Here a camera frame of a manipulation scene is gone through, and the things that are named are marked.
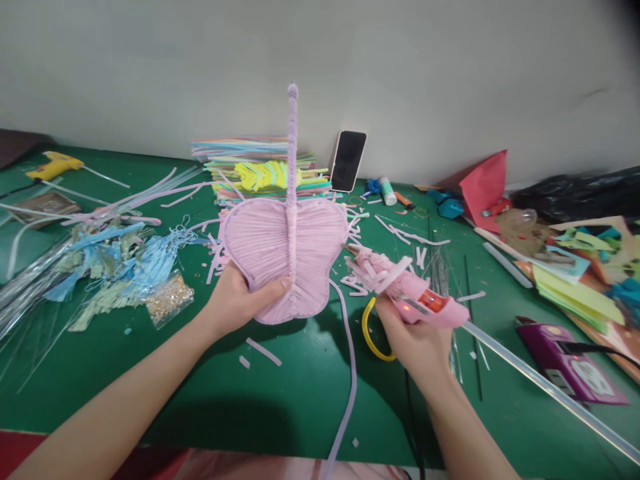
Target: yellow power cord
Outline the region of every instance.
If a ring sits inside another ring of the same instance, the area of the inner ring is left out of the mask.
[[[376,357],[384,361],[394,361],[395,353],[391,352],[390,355],[385,355],[380,350],[378,350],[378,348],[373,344],[371,337],[369,336],[369,327],[367,324],[369,322],[369,314],[371,313],[371,310],[373,309],[374,305],[375,305],[375,297],[371,297],[371,300],[369,300],[369,303],[365,307],[365,311],[362,313],[362,334],[365,336],[365,341],[367,342],[369,349],[373,352],[373,354]]]

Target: red paper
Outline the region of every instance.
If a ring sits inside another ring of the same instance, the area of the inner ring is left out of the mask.
[[[476,227],[500,233],[493,217],[483,217],[482,212],[500,201],[507,181],[507,151],[496,153],[478,165],[466,176],[460,187],[465,198],[465,214]]]

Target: pink clothing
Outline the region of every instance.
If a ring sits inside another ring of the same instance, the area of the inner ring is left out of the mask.
[[[191,450],[174,480],[318,480],[325,460]],[[408,480],[400,467],[336,462],[331,480]]]

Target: green tabletop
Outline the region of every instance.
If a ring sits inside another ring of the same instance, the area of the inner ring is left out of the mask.
[[[63,175],[62,186],[104,201],[115,201],[131,192],[148,188],[168,174],[193,165],[185,160],[129,155],[90,149],[51,148],[86,162],[87,166],[130,183],[130,191],[86,171]],[[24,172],[46,163],[42,155],[0,172],[0,193],[26,185]],[[191,183],[203,181],[202,173]],[[410,185],[394,185],[423,210],[399,215],[400,205],[362,205],[371,217],[360,222],[362,242],[396,261],[411,255],[410,247],[394,238],[373,218],[382,215],[406,231],[433,240],[450,239],[441,247],[450,265],[451,293],[468,293],[464,256],[469,263],[469,291],[487,295],[473,301],[473,318],[504,346],[533,365],[530,354],[516,334],[514,316],[524,315],[542,323],[568,328],[578,341],[587,340],[556,308],[534,290],[522,288],[482,248],[482,239],[464,221],[441,218],[432,200]],[[359,181],[355,194],[346,196],[358,203],[363,192]],[[20,196],[6,201],[18,201]],[[98,205],[75,199],[85,210]],[[144,205],[144,216],[158,217],[165,235],[169,227],[190,216],[191,224],[217,217],[213,194],[202,189],[192,199],[162,208],[165,199]],[[19,225],[12,221],[0,227],[0,276],[4,279],[7,253]],[[215,236],[217,226],[210,232]],[[28,231],[20,244],[19,268],[24,267],[62,238],[65,229],[50,225]],[[156,331],[146,309],[125,308],[96,316],[84,333],[62,333],[45,360],[38,359],[58,337],[62,326],[86,298],[86,282],[80,282],[73,298],[62,304],[38,306],[0,345],[0,429],[50,433],[78,408],[167,340],[192,318],[214,285],[206,285],[210,256],[201,245],[180,250],[178,268],[195,289],[195,301],[164,328]],[[331,278],[338,282],[347,274],[343,256],[333,266]],[[357,396],[338,458],[400,465],[415,465],[407,431],[416,429],[423,444],[423,456],[431,467],[442,467],[429,417],[414,385],[412,400],[415,424],[407,408],[407,394],[399,362],[378,360],[368,350],[360,318],[366,297],[346,297],[349,325],[355,343],[358,370]],[[373,320],[373,336],[384,349],[380,325]],[[282,360],[276,367],[245,343],[250,337]],[[547,394],[520,373],[485,349],[491,370],[477,364],[471,337],[457,331],[463,388],[480,418],[518,473],[524,477],[553,479],[632,479],[640,468],[600,439]],[[239,362],[244,355],[251,368]],[[624,438],[640,447],[640,387],[608,357],[592,355],[631,404],[626,407],[590,405],[598,418]],[[146,443],[249,451],[276,455],[326,458],[342,418],[349,394],[349,352],[335,292],[318,316],[284,325],[265,326],[254,321],[216,343],[153,422],[143,439]],[[358,439],[354,447],[352,440]]]

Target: smartphone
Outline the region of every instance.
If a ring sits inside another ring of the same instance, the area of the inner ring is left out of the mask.
[[[331,166],[331,189],[349,193],[355,186],[367,134],[344,130],[338,135]]]

